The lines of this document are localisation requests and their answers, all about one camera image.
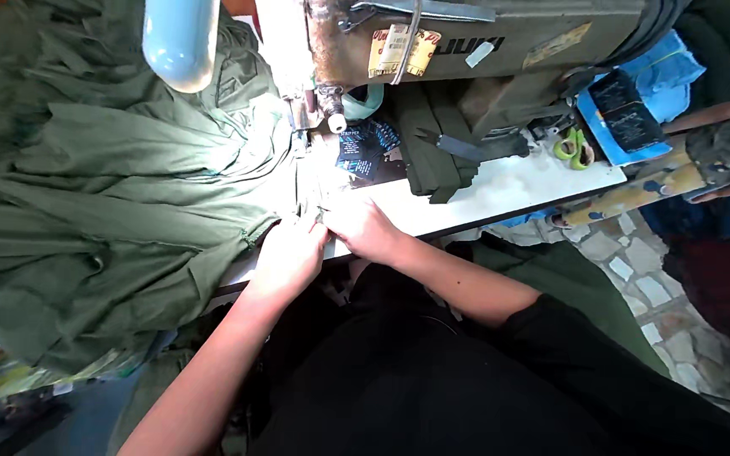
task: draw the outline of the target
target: label on sewing machine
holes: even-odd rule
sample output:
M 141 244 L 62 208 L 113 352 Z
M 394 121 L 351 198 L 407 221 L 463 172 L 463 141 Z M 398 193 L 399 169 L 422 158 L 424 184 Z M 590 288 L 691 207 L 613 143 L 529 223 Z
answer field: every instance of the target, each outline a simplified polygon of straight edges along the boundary
M 590 22 L 582 24 L 579 27 L 565 32 L 556 38 L 548 40 L 539 46 L 533 47 L 532 50 L 528 51 L 526 60 L 522 63 L 523 69 L 528 68 L 535 63 L 542 62 L 554 54 L 559 54 L 565 49 L 579 44 L 582 42 L 582 38 L 585 37 L 585 33 L 587 33 L 589 28 L 591 28 Z
M 410 26 L 405 24 L 393 24 L 390 29 L 373 32 L 368 59 L 369 78 L 398 72 L 401 56 L 410 41 L 409 35 Z M 411 75 L 423 76 L 440 39 L 441 34 L 438 32 L 419 29 L 411 44 L 411 55 L 407 60 L 406 71 Z

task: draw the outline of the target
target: white table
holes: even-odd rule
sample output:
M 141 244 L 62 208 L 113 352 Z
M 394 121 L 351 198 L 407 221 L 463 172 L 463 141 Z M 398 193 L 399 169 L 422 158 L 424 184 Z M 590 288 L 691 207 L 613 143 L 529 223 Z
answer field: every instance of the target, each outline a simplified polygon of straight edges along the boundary
M 413 195 L 407 179 L 350 190 L 343 196 L 370 196 L 398 229 L 423 236 L 500 222 L 518 215 L 514 212 L 531 212 L 627 180 L 620 168 L 607 163 L 594 163 L 584 171 L 571 170 L 567 162 L 545 152 L 551 144 L 546 142 L 526 158 L 507 157 L 481 163 L 472 185 L 455 192 L 447 204 L 430 204 L 427 196 Z M 345 244 L 334 239 L 326 246 L 324 257 L 328 260 L 348 254 Z M 256 255 L 229 267 L 218 295 L 237 291 L 240 284 L 252 278 Z

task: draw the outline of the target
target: light blue pipe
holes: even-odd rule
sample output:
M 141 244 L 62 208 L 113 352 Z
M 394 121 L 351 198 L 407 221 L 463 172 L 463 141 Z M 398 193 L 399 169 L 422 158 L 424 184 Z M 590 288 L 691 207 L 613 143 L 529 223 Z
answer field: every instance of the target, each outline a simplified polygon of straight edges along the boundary
M 221 0 L 145 0 L 143 55 L 179 92 L 210 84 Z

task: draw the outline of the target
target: green garment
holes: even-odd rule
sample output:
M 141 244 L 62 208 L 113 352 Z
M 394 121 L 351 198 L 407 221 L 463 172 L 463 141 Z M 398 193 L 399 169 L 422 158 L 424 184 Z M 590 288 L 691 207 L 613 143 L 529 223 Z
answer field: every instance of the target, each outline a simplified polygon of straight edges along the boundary
M 607 275 L 570 243 L 520 247 L 484 233 L 479 240 L 450 244 L 447 250 L 461 250 L 464 244 L 471 250 L 473 263 L 577 308 L 607 337 L 669 378 L 669 369 L 644 338 L 624 297 Z
M 431 195 L 431 204 L 444 204 L 459 188 L 472 185 L 472 178 L 478 173 L 474 162 L 454 157 L 436 146 L 422 141 L 416 136 L 419 128 L 434 132 L 442 130 L 452 135 L 449 129 L 458 130 L 460 119 L 462 127 L 468 132 L 466 121 L 455 105 L 444 103 L 444 97 L 433 97 L 428 101 L 421 84 L 400 84 L 390 88 L 394 103 L 394 116 L 398 121 L 401 144 L 401 158 L 407 168 L 407 180 L 414 195 Z M 434 111 L 432 102 L 439 103 Z M 454 114 L 445 122 L 436 119 L 436 114 Z
M 109 438 L 107 455 L 115 455 L 145 417 L 154 402 L 174 383 L 196 352 L 190 348 L 166 350 L 143 366 L 126 407 L 120 412 Z
M 146 350 L 294 206 L 292 128 L 249 26 L 221 16 L 212 83 L 182 94 L 144 61 L 143 5 L 0 7 L 0 345 L 30 365 Z

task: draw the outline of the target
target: stone floor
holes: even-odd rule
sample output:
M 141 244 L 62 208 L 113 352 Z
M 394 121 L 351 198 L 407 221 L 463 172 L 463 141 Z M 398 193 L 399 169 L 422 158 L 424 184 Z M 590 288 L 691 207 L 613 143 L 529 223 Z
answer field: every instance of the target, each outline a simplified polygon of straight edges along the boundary
M 567 239 L 610 277 L 673 379 L 695 393 L 730 399 L 730 340 L 710 327 L 683 287 L 661 269 L 667 247 L 638 211 L 562 231 L 544 221 L 484 227 L 514 244 Z M 467 239 L 475 233 L 460 233 Z M 730 407 L 720 406 L 730 411 Z

